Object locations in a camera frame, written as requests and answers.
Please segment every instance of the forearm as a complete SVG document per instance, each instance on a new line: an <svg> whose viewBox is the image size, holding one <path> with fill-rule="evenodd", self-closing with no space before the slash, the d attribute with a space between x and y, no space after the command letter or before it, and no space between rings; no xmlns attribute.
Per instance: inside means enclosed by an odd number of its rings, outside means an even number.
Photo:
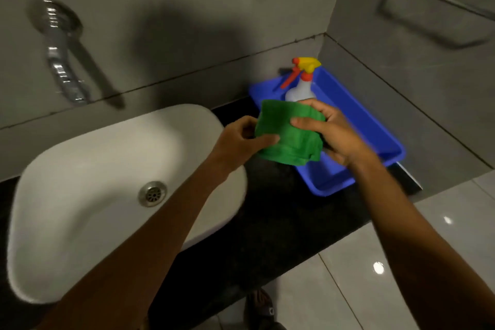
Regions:
<svg viewBox="0 0 495 330"><path fill-rule="evenodd" d="M130 238L84 276L38 330L135 330L208 196L223 181L202 164Z"/></svg>
<svg viewBox="0 0 495 330"><path fill-rule="evenodd" d="M495 319L495 296L370 155L351 164L402 295L422 328Z"/></svg>

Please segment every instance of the sink drain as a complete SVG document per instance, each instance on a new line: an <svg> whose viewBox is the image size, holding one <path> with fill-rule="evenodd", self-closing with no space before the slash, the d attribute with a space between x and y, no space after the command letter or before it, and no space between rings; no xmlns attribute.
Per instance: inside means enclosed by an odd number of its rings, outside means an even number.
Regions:
<svg viewBox="0 0 495 330"><path fill-rule="evenodd" d="M161 181L151 181L141 187L138 201L146 208L152 208L163 202L167 196L167 187Z"/></svg>

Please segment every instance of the chrome faucet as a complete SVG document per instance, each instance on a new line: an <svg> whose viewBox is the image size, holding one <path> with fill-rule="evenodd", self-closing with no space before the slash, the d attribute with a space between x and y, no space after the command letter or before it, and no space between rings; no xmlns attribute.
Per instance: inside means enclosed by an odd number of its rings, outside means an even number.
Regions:
<svg viewBox="0 0 495 330"><path fill-rule="evenodd" d="M78 39L82 24L67 6L52 0L33 0L28 14L34 27L45 36L46 60L62 94L75 105L90 102L90 94L69 64L69 39Z"/></svg>

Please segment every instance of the spray bottle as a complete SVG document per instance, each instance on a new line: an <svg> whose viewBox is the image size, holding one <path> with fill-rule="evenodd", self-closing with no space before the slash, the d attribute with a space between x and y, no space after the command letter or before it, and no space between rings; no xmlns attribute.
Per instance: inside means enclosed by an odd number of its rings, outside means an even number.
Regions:
<svg viewBox="0 0 495 330"><path fill-rule="evenodd" d="M292 68L292 73L287 77L284 83L280 85L280 88L285 89L299 74L301 76L297 86L287 91L285 100L297 102L302 99L316 98L316 95L311 91L311 84L313 83L313 72L321 63L316 58L293 58L292 63L295 64Z"/></svg>

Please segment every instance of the black countertop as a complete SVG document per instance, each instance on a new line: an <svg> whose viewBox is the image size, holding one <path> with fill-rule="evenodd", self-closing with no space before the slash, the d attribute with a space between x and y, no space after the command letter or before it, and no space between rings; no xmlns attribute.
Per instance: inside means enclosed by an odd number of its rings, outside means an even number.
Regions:
<svg viewBox="0 0 495 330"><path fill-rule="evenodd" d="M224 125L258 114L249 98L213 112ZM194 327L370 220L356 185L317 197L291 166L254 157L245 168L244 204L226 226L177 256L150 307L152 329ZM389 171L406 193L421 190L398 164ZM17 178L0 183L0 328L5 330L27 330L50 308L22 303L7 282L6 232L16 183Z"/></svg>

